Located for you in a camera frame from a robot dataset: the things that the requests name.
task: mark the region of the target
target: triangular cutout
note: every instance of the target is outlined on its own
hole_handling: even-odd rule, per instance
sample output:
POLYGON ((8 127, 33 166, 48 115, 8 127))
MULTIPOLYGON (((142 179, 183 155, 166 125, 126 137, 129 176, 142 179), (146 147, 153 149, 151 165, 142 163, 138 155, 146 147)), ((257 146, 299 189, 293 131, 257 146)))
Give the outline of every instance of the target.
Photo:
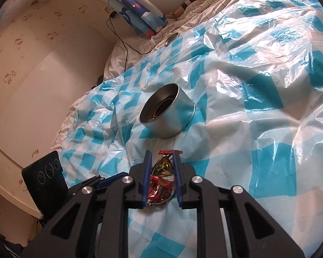
POLYGON ((60 220, 56 225, 52 228, 51 234, 62 239, 67 240, 76 219, 76 215, 80 209, 80 204, 76 203, 60 220))
POLYGON ((249 203, 245 203, 252 230, 256 239, 262 239, 274 234, 274 228, 259 214, 259 212, 249 203))

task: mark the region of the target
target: silver screw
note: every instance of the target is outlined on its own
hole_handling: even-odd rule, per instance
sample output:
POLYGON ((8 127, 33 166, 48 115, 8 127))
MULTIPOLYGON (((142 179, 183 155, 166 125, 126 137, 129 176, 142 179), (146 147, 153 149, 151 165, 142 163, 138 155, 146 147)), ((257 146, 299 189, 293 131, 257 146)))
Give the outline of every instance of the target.
POLYGON ((83 192, 83 194, 90 194, 92 192, 92 187, 91 186, 85 186, 83 187, 83 189, 81 189, 81 192, 83 192))
POLYGON ((192 180, 192 182, 195 182, 195 183, 201 183, 203 181, 203 178, 196 175, 196 176, 192 177, 191 180, 192 180))
POLYGON ((236 193, 236 194, 240 194, 243 192, 243 187, 239 186, 239 185, 236 185, 232 188, 233 192, 236 193))
POLYGON ((126 177, 123 177, 122 178, 122 181, 124 182, 124 183, 131 183, 132 181, 133 181, 133 178, 131 177, 131 176, 126 176, 126 177))

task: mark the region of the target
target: cartoon print curtain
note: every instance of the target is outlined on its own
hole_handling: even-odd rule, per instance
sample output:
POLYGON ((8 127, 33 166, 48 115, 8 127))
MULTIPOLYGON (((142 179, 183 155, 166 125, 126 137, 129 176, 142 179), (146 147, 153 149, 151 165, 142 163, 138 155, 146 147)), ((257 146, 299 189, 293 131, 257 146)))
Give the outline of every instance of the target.
POLYGON ((168 21, 156 6, 148 0, 101 0, 121 14, 138 32, 148 37, 163 29, 168 21))

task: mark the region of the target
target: open tin can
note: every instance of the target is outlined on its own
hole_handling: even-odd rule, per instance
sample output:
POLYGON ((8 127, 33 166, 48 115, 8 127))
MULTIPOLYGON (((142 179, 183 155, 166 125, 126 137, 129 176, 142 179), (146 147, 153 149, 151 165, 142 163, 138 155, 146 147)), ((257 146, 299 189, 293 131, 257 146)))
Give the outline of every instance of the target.
POLYGON ((194 102, 175 83, 157 90, 142 108, 139 121, 158 138, 168 139, 183 131, 195 113, 194 102))

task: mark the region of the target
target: bed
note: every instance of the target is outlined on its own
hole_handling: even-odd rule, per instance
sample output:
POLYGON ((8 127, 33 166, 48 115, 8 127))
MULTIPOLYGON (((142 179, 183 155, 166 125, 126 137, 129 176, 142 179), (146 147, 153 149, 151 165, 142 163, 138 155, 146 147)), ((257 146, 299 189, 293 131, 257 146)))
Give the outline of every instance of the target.
MULTIPOLYGON (((104 82, 78 99, 51 150, 69 186, 183 150, 215 185, 243 186, 310 257, 323 241, 323 8, 318 0, 196 0, 151 39, 118 42, 104 82), (166 39, 180 37, 165 47, 166 39), (196 112, 159 140, 137 117, 166 83, 196 112)), ((176 199, 129 213, 130 257, 196 257, 196 212, 176 199)))

